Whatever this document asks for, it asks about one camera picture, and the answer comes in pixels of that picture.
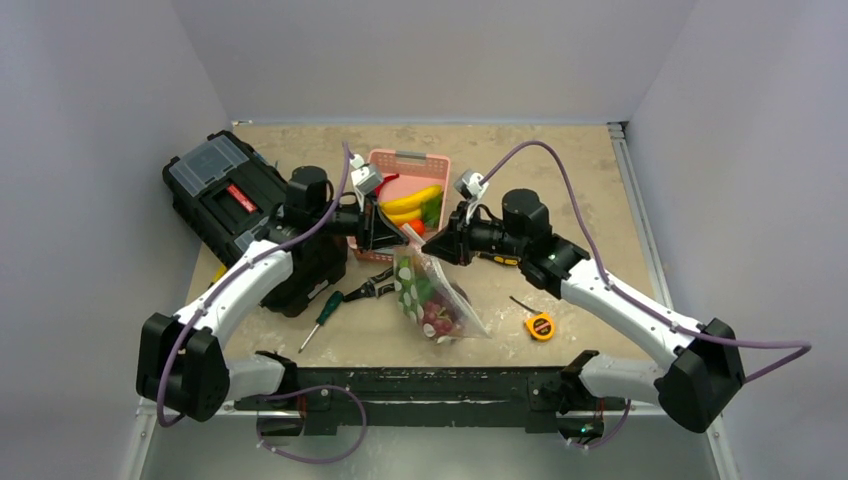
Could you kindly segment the green toy leaf vegetable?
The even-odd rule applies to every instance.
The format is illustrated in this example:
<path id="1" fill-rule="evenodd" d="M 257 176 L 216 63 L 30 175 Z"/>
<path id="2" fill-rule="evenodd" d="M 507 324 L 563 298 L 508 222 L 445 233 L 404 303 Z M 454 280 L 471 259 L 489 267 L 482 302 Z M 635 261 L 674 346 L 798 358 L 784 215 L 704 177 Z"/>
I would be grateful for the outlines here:
<path id="1" fill-rule="evenodd" d="M 412 277 L 397 280 L 398 305 L 404 315 L 420 320 L 425 314 L 425 305 L 435 294 L 434 283 L 428 277 Z"/>

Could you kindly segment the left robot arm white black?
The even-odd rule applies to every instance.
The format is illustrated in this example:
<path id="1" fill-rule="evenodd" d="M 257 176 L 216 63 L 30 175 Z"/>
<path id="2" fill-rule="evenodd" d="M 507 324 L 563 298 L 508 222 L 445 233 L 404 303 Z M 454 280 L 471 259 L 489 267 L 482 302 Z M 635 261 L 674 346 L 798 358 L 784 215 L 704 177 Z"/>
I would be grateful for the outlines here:
<path id="1" fill-rule="evenodd" d="M 341 216 L 337 189 L 320 218 L 300 235 L 284 242 L 262 239 L 212 286 L 176 314 L 152 315 L 143 325 L 137 389 L 156 403 L 158 423 L 171 427 L 183 417 L 210 419 L 228 401 L 260 396 L 272 408 L 284 409 L 297 399 L 298 382 L 287 370 L 292 363 L 276 354 L 258 352 L 227 364 L 223 348 L 238 327 L 275 288 L 304 272 L 295 261 L 297 247 L 309 240 L 352 236 L 365 230 L 363 247 L 376 241 L 382 248 L 405 245 L 407 236 L 380 210 L 376 191 L 382 175 L 370 164 L 344 169 L 357 198 L 354 220 Z"/>

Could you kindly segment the red toy grape bunch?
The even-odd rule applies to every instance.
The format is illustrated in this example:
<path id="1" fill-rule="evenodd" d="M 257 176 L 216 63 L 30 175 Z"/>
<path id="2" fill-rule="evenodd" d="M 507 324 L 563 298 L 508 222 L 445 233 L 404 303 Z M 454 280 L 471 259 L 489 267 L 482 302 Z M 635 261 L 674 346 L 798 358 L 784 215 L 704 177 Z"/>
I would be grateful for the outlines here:
<path id="1" fill-rule="evenodd" d="M 435 301 L 426 302 L 422 310 L 420 325 L 426 338 L 446 342 L 463 336 L 463 327 L 453 310 Z"/>

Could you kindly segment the clear zip top bag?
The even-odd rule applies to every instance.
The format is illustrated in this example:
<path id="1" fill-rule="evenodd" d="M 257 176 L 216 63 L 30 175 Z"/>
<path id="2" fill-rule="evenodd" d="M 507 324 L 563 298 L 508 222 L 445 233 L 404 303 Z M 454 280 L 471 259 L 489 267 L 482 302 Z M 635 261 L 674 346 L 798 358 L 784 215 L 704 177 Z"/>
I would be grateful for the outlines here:
<path id="1" fill-rule="evenodd" d="M 425 254 L 425 240 L 409 225 L 401 227 L 408 244 L 393 253 L 393 284 L 402 315 L 424 338 L 449 345 L 465 338 L 490 337 L 467 295 L 449 280 L 440 260 Z"/>

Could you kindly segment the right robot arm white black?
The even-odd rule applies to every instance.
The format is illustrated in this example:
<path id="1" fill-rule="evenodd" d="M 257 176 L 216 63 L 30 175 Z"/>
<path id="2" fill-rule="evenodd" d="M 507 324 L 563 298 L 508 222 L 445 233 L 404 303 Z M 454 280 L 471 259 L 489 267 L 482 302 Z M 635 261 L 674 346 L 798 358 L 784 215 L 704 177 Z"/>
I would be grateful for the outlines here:
<path id="1" fill-rule="evenodd" d="M 561 381 L 569 404 L 636 400 L 661 407 L 688 431 L 705 432 L 746 380 L 734 330 L 718 318 L 703 324 L 669 310 L 615 278 L 554 233 L 535 191 L 511 190 L 501 206 L 501 218 L 484 219 L 486 206 L 462 201 L 423 252 L 460 266 L 480 252 L 515 257 L 533 287 L 593 314 L 648 355 L 629 361 L 597 353 L 573 363 Z"/>

